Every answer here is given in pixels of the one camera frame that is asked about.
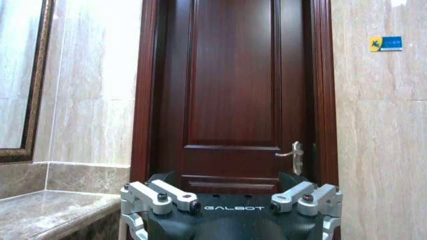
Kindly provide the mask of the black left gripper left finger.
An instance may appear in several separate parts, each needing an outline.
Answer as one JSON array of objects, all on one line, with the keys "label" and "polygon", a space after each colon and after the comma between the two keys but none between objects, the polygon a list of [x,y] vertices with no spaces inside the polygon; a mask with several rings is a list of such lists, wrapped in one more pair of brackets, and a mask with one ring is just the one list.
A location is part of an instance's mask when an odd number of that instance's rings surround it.
[{"label": "black left gripper left finger", "polygon": [[201,211],[197,195],[182,191],[162,179],[148,182],[126,182],[120,189],[120,219],[126,224],[134,240],[146,240],[148,231],[144,222],[148,220],[140,213],[153,212],[166,215],[173,209],[196,215]]}]

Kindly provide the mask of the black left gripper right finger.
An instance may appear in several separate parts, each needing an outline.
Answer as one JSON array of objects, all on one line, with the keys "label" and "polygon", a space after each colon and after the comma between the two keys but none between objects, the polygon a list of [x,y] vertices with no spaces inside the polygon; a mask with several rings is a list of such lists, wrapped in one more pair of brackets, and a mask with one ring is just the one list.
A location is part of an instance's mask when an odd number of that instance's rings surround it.
[{"label": "black left gripper right finger", "polygon": [[280,172],[278,181],[284,192],[272,194],[269,209],[274,215],[296,211],[302,218],[320,217],[321,234],[314,239],[332,240],[341,225],[342,192],[338,186],[318,186],[304,176]]}]

